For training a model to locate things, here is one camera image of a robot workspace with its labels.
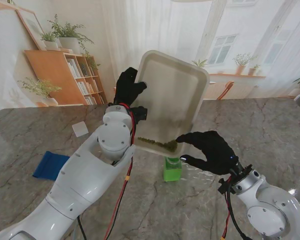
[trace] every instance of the white robotic arm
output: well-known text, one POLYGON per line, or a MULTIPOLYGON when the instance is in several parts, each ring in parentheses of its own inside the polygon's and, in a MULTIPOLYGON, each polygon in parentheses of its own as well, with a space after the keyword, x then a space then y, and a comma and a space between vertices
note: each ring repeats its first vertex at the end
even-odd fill
POLYGON ((252 165, 237 179, 232 192, 246 205, 247 218, 263 239, 300 240, 300 204, 293 195, 268 184, 252 165))
POLYGON ((24 220, 2 230, 0 240, 59 240, 130 163, 136 148, 131 145, 132 127, 124 106, 108 107, 103 125, 68 159, 45 199, 24 220), (97 145, 112 164, 93 155, 97 145))

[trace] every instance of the green shredded vegetable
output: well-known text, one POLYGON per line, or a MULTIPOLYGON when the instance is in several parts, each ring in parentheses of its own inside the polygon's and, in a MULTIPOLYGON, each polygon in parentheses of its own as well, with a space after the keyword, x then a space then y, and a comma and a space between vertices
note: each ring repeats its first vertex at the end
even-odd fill
POLYGON ((166 143, 162 143, 159 141, 155 141, 155 140, 151 140, 151 139, 147 139, 144 137, 138 137, 138 140, 149 143, 149 144, 153 144, 153 145, 157 145, 161 148, 167 149, 169 152, 174 152, 177 149, 178 143, 176 142, 176 140, 171 140, 169 142, 166 143))

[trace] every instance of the red cable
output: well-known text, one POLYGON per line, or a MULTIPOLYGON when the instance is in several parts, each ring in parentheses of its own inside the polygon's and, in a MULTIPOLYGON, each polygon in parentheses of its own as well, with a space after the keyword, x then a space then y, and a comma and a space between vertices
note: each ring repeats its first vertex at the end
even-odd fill
MULTIPOLYGON (((132 134, 131 134, 131 141, 130 141, 130 143, 131 143, 131 145, 132 145, 132 144, 134 144, 135 133, 136 133, 135 118, 134 118, 133 113, 130 111, 130 107, 129 107, 127 104, 125 104, 125 103, 120 103, 119 105, 124 106, 124 107, 129 111, 129 115, 130 115, 131 120, 132 120, 132 134)), ((128 169, 127 173, 126 173, 127 176, 130 176, 130 173, 131 173, 131 170, 132 170, 132 166, 133 166, 133 161, 134 161, 134 158, 132 157, 132 158, 131 158, 131 163, 130 163, 129 169, 128 169)), ((115 213, 116 213, 118 204, 119 204, 119 202, 120 202, 120 199, 123 197, 123 192, 124 192, 124 189, 125 189, 127 183, 128 183, 128 180, 125 179, 124 182, 123 182, 123 186, 122 186, 122 189, 121 189, 119 198, 117 199, 116 204, 115 204, 115 206, 114 206, 114 210, 113 210, 113 213, 112 213, 112 217, 111 217, 111 220, 110 220, 110 222, 109 222, 109 225, 108 225, 108 228, 107 228, 107 230, 106 230, 106 233, 105 233, 105 236, 104 236, 103 240, 106 240, 106 239, 107 239, 109 230, 110 230, 110 228, 111 228, 111 226, 112 226, 112 222, 113 222, 114 217, 115 217, 115 213)))
MULTIPOLYGON (((227 182, 230 183, 230 180, 231 180, 231 176, 228 178, 227 182)), ((223 234, 222 234, 222 237, 225 239, 226 235, 227 235, 227 231, 228 231, 228 223, 229 223, 229 218, 230 218, 230 211, 229 211, 229 203, 228 203, 227 197, 226 196, 224 196, 224 197, 225 197, 226 205, 228 207, 228 216, 226 217, 225 227, 224 227, 223 234)))

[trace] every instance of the white sticky note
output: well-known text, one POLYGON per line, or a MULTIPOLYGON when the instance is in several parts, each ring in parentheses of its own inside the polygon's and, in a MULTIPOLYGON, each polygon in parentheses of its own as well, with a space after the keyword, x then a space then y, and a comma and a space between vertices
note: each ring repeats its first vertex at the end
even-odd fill
POLYGON ((80 137, 82 135, 89 133, 88 128, 84 121, 73 124, 72 128, 76 137, 80 137))

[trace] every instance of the window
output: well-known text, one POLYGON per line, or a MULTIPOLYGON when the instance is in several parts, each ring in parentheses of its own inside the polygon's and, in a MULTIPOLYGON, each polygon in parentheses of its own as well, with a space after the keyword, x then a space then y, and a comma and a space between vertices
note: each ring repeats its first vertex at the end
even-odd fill
POLYGON ((286 41, 288 40, 290 36, 291 31, 290 30, 282 30, 274 39, 273 44, 265 57, 264 64, 273 64, 279 55, 281 49, 286 44, 286 41))
POLYGON ((208 64, 221 64, 225 61, 236 35, 217 37, 208 64))

